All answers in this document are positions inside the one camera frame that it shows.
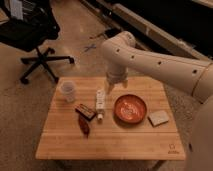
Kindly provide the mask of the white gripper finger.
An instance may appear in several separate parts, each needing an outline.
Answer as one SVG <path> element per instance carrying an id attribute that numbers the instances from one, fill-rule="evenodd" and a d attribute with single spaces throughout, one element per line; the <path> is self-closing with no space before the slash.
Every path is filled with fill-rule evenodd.
<path id="1" fill-rule="evenodd" d="M 110 94 L 110 93 L 112 92 L 112 90 L 114 89 L 114 87 L 115 87 L 114 84 L 105 82 L 105 92 L 106 92 L 107 94 Z"/>
<path id="2" fill-rule="evenodd" d="M 128 87 L 128 80 L 123 81 L 122 86 L 123 86 L 123 88 L 127 88 Z"/>

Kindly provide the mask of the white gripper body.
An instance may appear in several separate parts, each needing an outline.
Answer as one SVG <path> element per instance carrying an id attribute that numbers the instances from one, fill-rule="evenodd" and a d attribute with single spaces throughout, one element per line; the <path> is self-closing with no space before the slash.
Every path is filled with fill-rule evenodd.
<path id="1" fill-rule="evenodd" d="M 127 79 L 127 69 L 125 67 L 108 67 L 106 79 L 110 84 L 117 84 Z"/>

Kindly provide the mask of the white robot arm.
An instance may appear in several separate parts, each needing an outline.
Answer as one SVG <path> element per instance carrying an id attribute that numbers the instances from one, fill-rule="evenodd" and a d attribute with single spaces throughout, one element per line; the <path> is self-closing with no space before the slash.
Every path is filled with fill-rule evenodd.
<path id="1" fill-rule="evenodd" d="M 131 68 L 182 90 L 200 102 L 213 96 L 213 62 L 144 51 L 135 44 L 134 35 L 128 31 L 102 43 L 109 84 L 126 80 L 127 69 Z"/>

